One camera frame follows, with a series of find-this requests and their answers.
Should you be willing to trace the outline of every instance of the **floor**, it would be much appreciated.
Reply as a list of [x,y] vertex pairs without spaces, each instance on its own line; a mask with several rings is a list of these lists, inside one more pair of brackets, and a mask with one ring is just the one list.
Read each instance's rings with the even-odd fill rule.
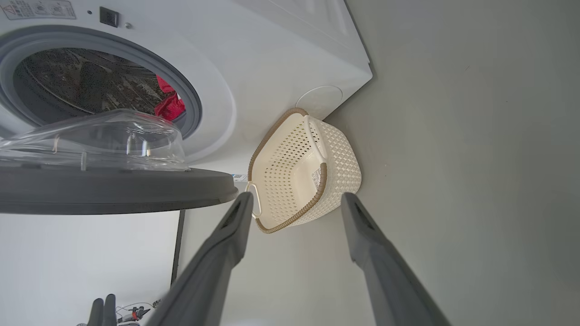
[[[579,2],[348,4],[375,76],[326,121],[367,210],[453,325],[577,324]],[[182,266],[227,206],[188,213]],[[252,227],[222,324],[373,325],[339,211]]]

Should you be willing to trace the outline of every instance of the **washing machine panel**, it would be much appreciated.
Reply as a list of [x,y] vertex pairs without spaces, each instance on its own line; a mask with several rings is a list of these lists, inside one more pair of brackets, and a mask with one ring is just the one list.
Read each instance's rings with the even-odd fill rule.
[[[31,8],[55,2],[24,1]],[[298,104],[323,119],[372,77],[341,1],[77,0],[69,4],[75,19],[5,16],[0,17],[0,30],[8,35],[33,26],[86,28],[127,40],[167,62],[185,77],[201,103],[199,124],[184,139],[187,159],[195,168],[246,174],[256,146],[284,111]],[[119,13],[117,27],[100,22],[100,7]],[[44,44],[50,42],[53,47],[74,47],[63,39],[47,38]],[[108,52],[115,50],[119,49],[112,46]],[[166,76],[163,70],[152,71]],[[0,108],[4,135],[34,127],[4,106]]]

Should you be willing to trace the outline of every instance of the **perforated basket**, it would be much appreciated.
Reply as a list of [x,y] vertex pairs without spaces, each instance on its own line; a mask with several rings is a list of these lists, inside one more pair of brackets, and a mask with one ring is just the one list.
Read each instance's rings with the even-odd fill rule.
[[343,193],[357,192],[361,171],[340,130],[293,108],[254,152],[248,180],[246,191],[254,187],[258,199],[253,217],[262,232],[273,233],[338,207]]

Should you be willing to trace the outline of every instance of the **cable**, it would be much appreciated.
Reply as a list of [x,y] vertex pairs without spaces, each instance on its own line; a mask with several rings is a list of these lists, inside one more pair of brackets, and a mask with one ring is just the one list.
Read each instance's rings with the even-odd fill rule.
[[117,307],[117,308],[119,308],[119,309],[117,309],[117,311],[115,311],[115,312],[116,312],[116,313],[118,313],[118,311],[119,311],[119,310],[121,310],[121,309],[127,310],[127,309],[125,309],[125,308],[127,308],[128,306],[138,305],[138,304],[140,304],[140,303],[144,303],[144,304],[146,304],[146,305],[150,305],[150,306],[151,306],[151,308],[155,309],[155,307],[154,307],[154,306],[153,306],[151,303],[148,303],[148,302],[135,302],[135,303],[131,303],[130,305],[126,305],[126,306],[124,306],[124,307],[120,307],[120,308],[119,308],[119,307]]
[[123,315],[122,315],[122,314],[119,314],[119,310],[121,310],[121,309],[123,309],[123,310],[127,310],[127,309],[125,309],[125,308],[123,308],[123,307],[119,307],[119,306],[115,307],[115,309],[117,310],[117,311],[115,311],[115,312],[117,313],[117,315],[121,316],[121,319],[123,319]]

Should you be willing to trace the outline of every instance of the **white wall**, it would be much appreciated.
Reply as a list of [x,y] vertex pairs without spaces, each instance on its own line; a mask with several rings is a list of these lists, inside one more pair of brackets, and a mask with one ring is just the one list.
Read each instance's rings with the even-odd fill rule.
[[0,324],[86,323],[110,293],[153,303],[169,289],[178,218],[0,214]]

